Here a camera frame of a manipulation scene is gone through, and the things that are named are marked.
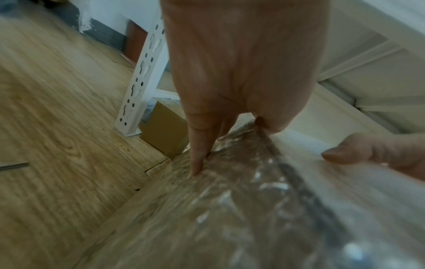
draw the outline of wooden floor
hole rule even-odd
[[[0,268],[52,268],[166,157],[113,128],[133,69],[41,6],[0,16]]]

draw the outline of hand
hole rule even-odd
[[[241,113],[283,130],[315,86],[328,0],[161,0],[196,175]]]
[[[357,164],[367,160],[387,163],[389,167],[425,180],[425,135],[374,136],[355,133],[336,148],[322,153],[323,159],[336,164]]]

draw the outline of wrapped object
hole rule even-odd
[[[425,187],[394,175],[247,125],[195,178],[189,153],[176,157],[59,268],[424,268]]]

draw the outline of brown box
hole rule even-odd
[[[172,100],[158,101],[140,137],[169,158],[182,153],[189,136],[181,106]]]

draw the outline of perforated metal post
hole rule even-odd
[[[125,136],[141,133],[140,120],[154,96],[168,59],[164,24],[158,9],[115,121],[115,127]]]

